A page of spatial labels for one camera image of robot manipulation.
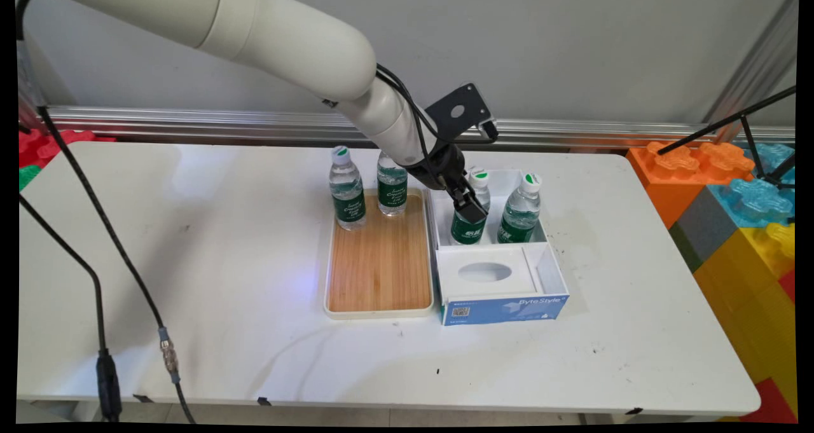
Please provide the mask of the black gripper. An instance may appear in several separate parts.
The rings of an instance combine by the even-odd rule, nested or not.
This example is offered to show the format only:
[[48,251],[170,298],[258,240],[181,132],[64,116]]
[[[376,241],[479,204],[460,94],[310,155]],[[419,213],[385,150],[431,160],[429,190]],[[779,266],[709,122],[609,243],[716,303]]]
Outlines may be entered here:
[[419,152],[420,161],[407,167],[407,173],[428,189],[447,191],[453,200],[454,210],[466,222],[476,224],[485,221],[488,210],[477,198],[474,187],[466,184],[465,158],[459,147],[436,142],[428,154],[429,160],[426,160]]

